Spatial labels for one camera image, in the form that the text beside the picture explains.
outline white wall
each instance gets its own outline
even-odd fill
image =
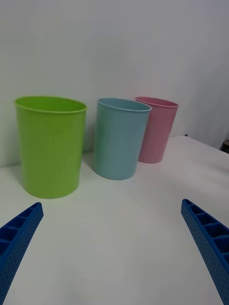
[[[0,2],[0,165],[19,162],[15,110],[23,95],[88,105],[149,95],[180,107],[171,135],[219,147],[229,133],[228,0]]]

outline cup rim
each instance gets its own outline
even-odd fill
[[[138,103],[138,104],[141,104],[141,105],[144,104],[145,106],[147,106],[147,108],[145,108],[145,109],[131,109],[131,108],[128,108],[128,107],[127,108],[116,107],[116,106],[112,106],[112,105],[104,103],[105,101],[108,101],[108,100],[127,101],[127,102]],[[117,110],[128,111],[128,112],[149,112],[149,111],[152,110],[152,107],[150,105],[147,105],[147,104],[139,102],[139,101],[128,100],[128,99],[101,98],[101,99],[98,99],[97,102],[98,102],[98,104],[101,104],[101,105],[103,105],[105,107],[109,107],[109,108],[113,108],[113,109],[117,109]]]
[[[178,108],[179,106],[178,104],[171,101],[148,97],[148,96],[138,96],[135,98],[135,100],[138,102],[146,103],[147,105],[150,106],[163,107],[163,108]]]
[[[76,102],[78,104],[81,104],[82,106],[84,106],[83,109],[80,110],[72,110],[72,111],[54,111],[54,110],[43,110],[43,109],[36,109],[36,108],[31,108],[31,107],[27,107],[27,106],[23,106],[18,104],[19,101],[24,100],[24,99],[29,99],[29,98],[51,98],[51,99],[61,99],[61,100],[66,100],[66,101],[71,101],[71,102]],[[87,110],[87,106],[77,100],[73,100],[73,99],[68,99],[68,98],[64,98],[64,97],[60,97],[60,96],[47,96],[47,95],[32,95],[32,96],[22,96],[19,97],[15,100],[15,106],[25,109],[25,110],[29,110],[29,111],[33,111],[33,112],[42,112],[42,113],[54,113],[54,114],[71,114],[71,113],[80,113],[80,112],[84,112]]]

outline plastic cup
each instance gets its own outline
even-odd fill
[[[178,105],[170,101],[151,97],[136,97],[136,101],[152,107],[139,161],[158,163],[163,158]]]
[[[135,101],[98,100],[93,160],[98,175],[114,180],[134,175],[150,110]]]
[[[15,104],[23,187],[40,198],[70,194],[79,183],[86,105],[47,96]]]

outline white tabletop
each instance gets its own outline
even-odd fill
[[[125,181],[95,174],[91,157],[73,194],[41,200],[4,305],[222,305],[180,208],[188,198],[229,227],[229,155],[170,138],[161,163]],[[19,166],[0,169],[0,225],[37,201]]]

